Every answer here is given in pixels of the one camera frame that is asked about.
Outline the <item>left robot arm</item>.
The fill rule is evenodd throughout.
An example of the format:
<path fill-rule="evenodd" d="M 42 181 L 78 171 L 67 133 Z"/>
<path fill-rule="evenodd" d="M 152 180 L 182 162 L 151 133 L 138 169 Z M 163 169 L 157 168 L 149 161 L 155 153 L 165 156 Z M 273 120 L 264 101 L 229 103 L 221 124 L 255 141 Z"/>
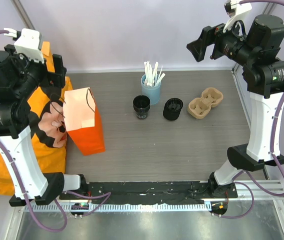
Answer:
<path fill-rule="evenodd" d="M 14 184 L 12 207 L 30 201 L 48 205 L 65 192 L 81 200 L 88 193 L 81 174 L 43 173 L 32 147 L 28 99 L 38 87 L 65 85 L 62 57 L 54 54 L 53 64 L 50 72 L 42 56 L 18 52 L 11 44 L 0 50 L 0 154 Z"/>

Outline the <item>brown pulp cup carrier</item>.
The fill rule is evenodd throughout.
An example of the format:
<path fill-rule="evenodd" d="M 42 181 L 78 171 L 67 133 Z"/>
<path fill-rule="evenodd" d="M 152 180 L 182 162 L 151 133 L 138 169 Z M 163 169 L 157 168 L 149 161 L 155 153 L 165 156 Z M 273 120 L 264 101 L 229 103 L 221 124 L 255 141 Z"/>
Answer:
<path fill-rule="evenodd" d="M 218 106 L 224 96 L 222 92 L 214 87 L 206 88 L 201 97 L 193 99 L 187 107 L 188 113 L 196 119 L 205 118 L 212 108 Z"/>

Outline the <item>orange paper bag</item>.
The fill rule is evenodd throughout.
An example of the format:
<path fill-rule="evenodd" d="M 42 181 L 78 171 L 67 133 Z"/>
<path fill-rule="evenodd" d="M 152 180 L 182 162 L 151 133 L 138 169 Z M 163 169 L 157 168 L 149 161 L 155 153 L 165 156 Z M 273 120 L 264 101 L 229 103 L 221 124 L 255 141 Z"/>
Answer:
<path fill-rule="evenodd" d="M 64 93 L 62 119 L 67 134 L 84 156 L 105 151 L 103 126 L 90 87 Z"/>

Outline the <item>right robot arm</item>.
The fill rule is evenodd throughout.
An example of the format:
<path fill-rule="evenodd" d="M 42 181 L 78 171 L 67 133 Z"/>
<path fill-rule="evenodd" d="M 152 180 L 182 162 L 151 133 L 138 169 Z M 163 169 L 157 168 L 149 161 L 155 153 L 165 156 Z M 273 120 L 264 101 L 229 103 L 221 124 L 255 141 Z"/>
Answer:
<path fill-rule="evenodd" d="M 186 46 L 198 62 L 212 45 L 213 60 L 226 56 L 242 66 L 251 100 L 249 142 L 228 148 L 226 162 L 208 179 L 207 190 L 212 197 L 224 194 L 243 171 L 251 173 L 264 166 L 284 164 L 278 146 L 284 104 L 284 61 L 277 58 L 283 38 L 282 19 L 261 14 L 253 20 L 249 32 L 241 20 L 236 20 L 230 29 L 223 23 L 207 26 L 197 40 Z"/>

